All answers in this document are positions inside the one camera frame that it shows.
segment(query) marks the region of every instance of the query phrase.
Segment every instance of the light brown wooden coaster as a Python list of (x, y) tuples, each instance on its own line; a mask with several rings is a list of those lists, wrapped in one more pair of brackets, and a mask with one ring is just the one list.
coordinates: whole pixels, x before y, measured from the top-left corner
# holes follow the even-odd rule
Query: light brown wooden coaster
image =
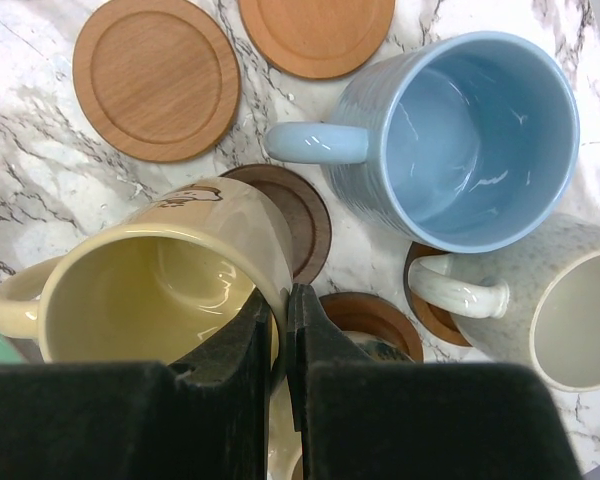
[(311, 283), (331, 249), (331, 219), (315, 188), (300, 175), (275, 165), (245, 165), (221, 176), (248, 183), (276, 204), (291, 230), (293, 281)]
[(413, 263), (416, 258), (428, 257), (430, 255), (443, 255), (445, 253), (446, 252), (419, 243), (411, 244), (411, 248), (407, 255), (407, 261), (404, 266), (404, 293), (407, 296), (407, 302), (409, 302), (411, 310), (416, 315), (418, 321), (422, 323), (427, 330), (445, 342), (461, 347), (470, 347), (471, 345), (460, 333), (449, 312), (428, 304), (409, 290), (407, 277), (411, 263)]
[(386, 300), (368, 293), (341, 292), (320, 297), (320, 303), (329, 319), (343, 332), (373, 335), (395, 345), (414, 362), (424, 360), (415, 327)]
[(366, 62), (384, 41), (395, 0), (239, 0), (247, 33), (281, 70), (333, 78)]
[(111, 0), (73, 55), (80, 106), (96, 131), (140, 160), (175, 162), (231, 126), (240, 70), (218, 25), (186, 0)]

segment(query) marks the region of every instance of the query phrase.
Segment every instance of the blue mug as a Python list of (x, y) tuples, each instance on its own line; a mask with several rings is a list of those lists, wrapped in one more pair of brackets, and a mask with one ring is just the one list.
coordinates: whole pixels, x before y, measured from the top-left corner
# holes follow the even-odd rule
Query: blue mug
[(360, 216), (450, 252), (505, 247), (535, 229), (578, 156), (573, 92), (536, 45), (461, 35), (358, 73), (329, 123), (282, 123), (269, 155), (325, 166)]

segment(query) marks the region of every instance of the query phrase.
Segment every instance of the mug handle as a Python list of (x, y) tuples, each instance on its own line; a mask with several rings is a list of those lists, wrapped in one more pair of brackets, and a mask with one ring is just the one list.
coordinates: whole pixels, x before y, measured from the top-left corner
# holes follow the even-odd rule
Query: mug handle
[(509, 286), (496, 281), (485, 287), (449, 277), (452, 255), (420, 257), (409, 267), (408, 283), (425, 302), (471, 318), (501, 318), (507, 311)]
[(280, 123), (265, 135), (264, 149), (282, 162), (363, 163), (369, 150), (369, 133), (366, 128), (346, 125)]
[(55, 257), (16, 273), (0, 284), (0, 333), (5, 337), (38, 337), (38, 300), (49, 275), (62, 257)]

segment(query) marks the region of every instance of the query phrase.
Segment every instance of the mug rim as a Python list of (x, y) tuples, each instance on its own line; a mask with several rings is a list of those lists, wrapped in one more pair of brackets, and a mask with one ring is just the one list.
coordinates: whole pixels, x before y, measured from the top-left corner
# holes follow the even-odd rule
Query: mug rim
[(585, 263), (589, 262), (590, 260), (593, 260), (598, 257), (600, 257), (600, 249), (595, 250), (594, 252), (586, 253), (586, 254), (576, 258), (575, 260), (573, 260), (566, 266), (564, 266), (560, 270), (560, 273), (552, 278), (549, 285), (547, 285), (547, 287), (542, 292), (542, 295), (540, 296), (540, 299), (538, 300), (538, 304), (536, 305), (536, 307), (534, 309), (533, 318), (531, 319), (531, 324), (529, 325), (528, 347), (529, 347), (529, 355), (530, 355), (534, 370), (551, 387), (556, 388), (558, 390), (562, 390), (564, 392), (584, 393), (584, 392), (591, 392), (594, 390), (600, 390), (600, 383), (598, 383), (596, 385), (586, 386), (586, 387), (573, 387), (570, 385), (565, 385), (565, 384), (555, 380), (553, 377), (551, 377), (544, 370), (542, 365), (540, 364), (540, 361), (538, 360), (538, 356), (536, 354), (536, 328), (537, 328), (540, 314), (542, 312), (544, 304), (545, 304), (547, 298), (549, 297), (549, 295), (551, 294), (551, 292), (553, 292), (554, 288), (567, 275), (569, 275), (571, 272), (576, 270), (579, 266), (584, 265)]
[[(427, 65), (429, 65), (436, 58), (440, 57), (442, 54), (460, 45), (466, 45), (473, 42), (483, 41), (495, 41), (513, 44), (519, 47), (521, 50), (526, 51), (526, 53), (538, 59), (540, 63), (544, 64), (547, 70), (552, 74), (553, 78), (560, 86), (560, 91), (562, 92), (566, 103), (568, 103), (570, 107), (570, 120), (571, 125), (573, 127), (573, 137), (571, 141), (571, 157), (569, 160), (566, 175), (560, 183), (560, 187), (558, 188), (553, 199), (547, 206), (545, 206), (542, 212), (540, 212), (540, 214), (525, 228), (497, 242), (474, 243), (470, 246), (457, 245), (455, 243), (440, 240), (434, 235), (428, 233), (425, 229), (420, 227), (416, 222), (409, 218), (409, 215), (407, 215), (407, 213), (400, 205), (400, 202), (396, 197), (395, 191), (391, 186), (391, 181), (389, 179), (389, 172), (387, 167), (387, 144), (389, 137), (389, 127), (391, 126), (391, 120), (393, 119), (395, 110), (398, 106), (400, 99), (402, 98), (402, 96), (404, 95), (405, 91), (407, 90), (411, 82), (414, 80), (414, 78), (417, 75), (419, 75), (420, 72)], [(404, 222), (404, 224), (406, 224), (407, 227), (417, 237), (419, 237), (422, 242), (428, 245), (431, 245), (440, 250), (445, 250), (453, 253), (486, 253), (506, 247), (507, 245), (511, 245), (512, 243), (520, 240), (521, 238), (525, 237), (533, 230), (535, 230), (549, 216), (549, 214), (551, 214), (556, 202), (563, 196), (564, 192), (566, 191), (567, 187), (571, 182), (571, 179), (575, 172), (575, 167), (578, 159), (578, 149), (580, 145), (580, 121), (578, 115), (578, 107), (573, 90), (571, 89), (564, 72), (553, 60), (553, 58), (551, 58), (551, 56), (547, 54), (544, 50), (542, 50), (538, 45), (525, 38), (519, 37), (518, 35), (495, 31), (471, 32), (458, 35), (450, 39), (442, 40), (438, 43), (431, 43), (428, 46), (432, 46), (434, 48), (432, 48), (429, 51), (423, 51), (426, 50), (427, 46), (422, 47), (421, 50), (416, 51), (414, 53), (414, 56), (411, 59), (407, 60), (407, 62), (410, 63), (410, 68), (405, 77), (400, 82), (399, 88), (394, 92), (393, 97), (391, 99), (391, 103), (389, 104), (389, 108), (386, 110), (384, 118), (382, 119), (382, 134), (380, 135), (379, 143), (381, 161), (379, 163), (384, 190), (387, 192), (389, 200), (392, 203), (393, 210), (395, 211), (395, 213), (398, 214), (400, 220)]]
[[(278, 292), (274, 283), (262, 275), (246, 256), (242, 255), (223, 240), (212, 237), (211, 235), (205, 234), (193, 228), (175, 227), (174, 225), (160, 222), (117, 225), (100, 232), (94, 237), (86, 239), (84, 242), (73, 248), (64, 257), (62, 257), (62, 259), (53, 269), (53, 272), (51, 272), (51, 275), (49, 275), (49, 278), (47, 279), (42, 292), (40, 293), (40, 303), (38, 306), (37, 315), (37, 330), (38, 345), (40, 347), (40, 352), (43, 359), (46, 362), (54, 361), (51, 358), (51, 353), (49, 351), (49, 342), (46, 335), (46, 324), (47, 316), (49, 314), (49, 306), (56, 291), (56, 287), (62, 281), (64, 275), (85, 255), (110, 243), (140, 237), (172, 238), (194, 243), (195, 245), (208, 248), (209, 250), (227, 258), (236, 267), (242, 270), (242, 272), (244, 272), (251, 282), (253, 282), (255, 288), (260, 290), (260, 293), (262, 293), (262, 296), (265, 298), (269, 304), (269, 307), (271, 308), (274, 320), (276, 322), (276, 327), (278, 329), (278, 355), (275, 359), (271, 372), (274, 379), (273, 385), (279, 383), (279, 380), (282, 378), (282, 374), (284, 374), (283, 365), (281, 365), (282, 362), (280, 359), (284, 358), (284, 353), (286, 351), (286, 336), (284, 334), (286, 329), (286, 309), (285, 302), (280, 301), (280, 294), (284, 292), (285, 288), (283, 288), (282, 292)], [(289, 278), (290, 288), (292, 280), (291, 277)], [(290, 294), (289, 288), (286, 288), (287, 297)]]

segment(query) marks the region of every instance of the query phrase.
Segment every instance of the coaster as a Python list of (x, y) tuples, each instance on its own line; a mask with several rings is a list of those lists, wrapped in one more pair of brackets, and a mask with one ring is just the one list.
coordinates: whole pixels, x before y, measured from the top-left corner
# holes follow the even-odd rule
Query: coaster
[(427, 245), (412, 243), (407, 255), (407, 262), (404, 266), (404, 293), (407, 296), (407, 302), (409, 302), (411, 310), (427, 330), (445, 342), (449, 342), (460, 347), (470, 347), (471, 344), (460, 333), (449, 312), (434, 305), (428, 304), (423, 299), (412, 293), (411, 290), (409, 290), (407, 276), (409, 274), (409, 267), (411, 266), (411, 263), (420, 257), (443, 255), (445, 253), (446, 252), (436, 250), (435, 248)]
[(245, 29), (275, 66), (305, 78), (345, 75), (384, 41), (395, 0), (239, 0)]
[[(343, 332), (378, 337), (385, 341), (385, 345), (395, 345), (414, 362), (424, 360), (422, 343), (415, 327), (386, 300), (368, 293), (342, 292), (320, 297), (320, 302), (329, 319)], [(382, 353), (371, 356), (386, 360), (381, 358)]]
[(111, 0), (82, 28), (73, 54), (80, 107), (113, 147), (175, 162), (215, 145), (240, 98), (222, 30), (186, 0)]
[(315, 188), (300, 175), (275, 165), (245, 165), (221, 176), (248, 183), (276, 204), (291, 229), (293, 281), (311, 283), (331, 248), (331, 219)]

